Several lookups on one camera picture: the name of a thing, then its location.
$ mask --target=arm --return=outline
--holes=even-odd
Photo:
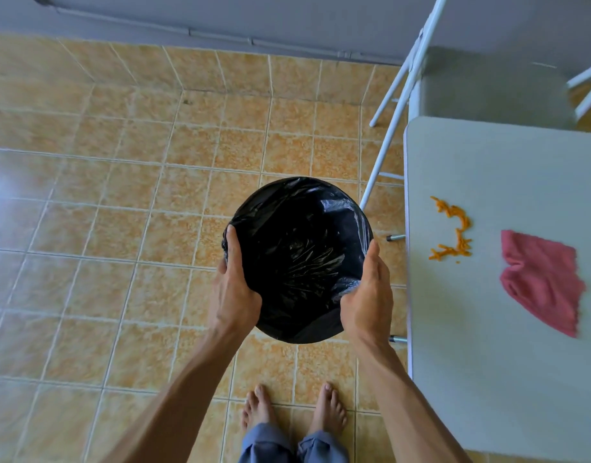
[[[413,463],[468,463],[388,343],[392,304],[390,274],[372,241],[360,286],[341,299],[340,319],[377,398],[394,456]]]
[[[213,283],[209,328],[190,362],[154,398],[103,463],[186,462],[214,391],[241,343],[256,325],[261,296],[244,280],[235,228],[227,229],[229,265],[221,261]]]

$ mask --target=forearm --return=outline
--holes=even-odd
[[[388,343],[361,339],[353,346],[377,398],[398,461],[470,462]]]
[[[234,331],[208,330],[183,371],[154,398],[103,463],[185,463],[214,391],[243,339]]]

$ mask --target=orange shredded food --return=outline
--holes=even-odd
[[[457,257],[459,255],[462,255],[464,257],[470,257],[471,252],[469,252],[469,249],[471,248],[471,246],[469,245],[469,242],[471,242],[471,239],[465,239],[463,237],[463,232],[465,232],[471,227],[471,220],[465,213],[465,210],[459,208],[458,206],[449,206],[445,201],[440,200],[439,198],[435,198],[434,196],[431,196],[430,198],[436,201],[437,211],[439,213],[445,211],[446,216],[448,218],[457,216],[460,219],[461,227],[456,228],[457,243],[455,248],[439,244],[438,247],[442,250],[430,249],[432,255],[428,257],[428,259],[441,261],[444,257],[448,255],[451,255],[453,257]]]

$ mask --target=bare foot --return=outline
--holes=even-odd
[[[338,400],[338,391],[332,389],[332,385],[325,382],[319,390],[317,407],[307,435],[324,430],[338,436],[345,426],[346,410]]]
[[[276,424],[274,409],[269,402],[268,390],[261,384],[246,394],[246,404],[242,410],[242,428],[252,429],[262,422]]]

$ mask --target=hand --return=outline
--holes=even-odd
[[[390,270],[373,240],[364,259],[360,285],[340,300],[340,321],[346,335],[350,340],[387,345],[393,304]]]
[[[244,338],[259,320],[261,296],[244,279],[242,250],[232,225],[227,227],[229,264],[218,264],[210,299],[209,327],[223,333],[237,333]]]

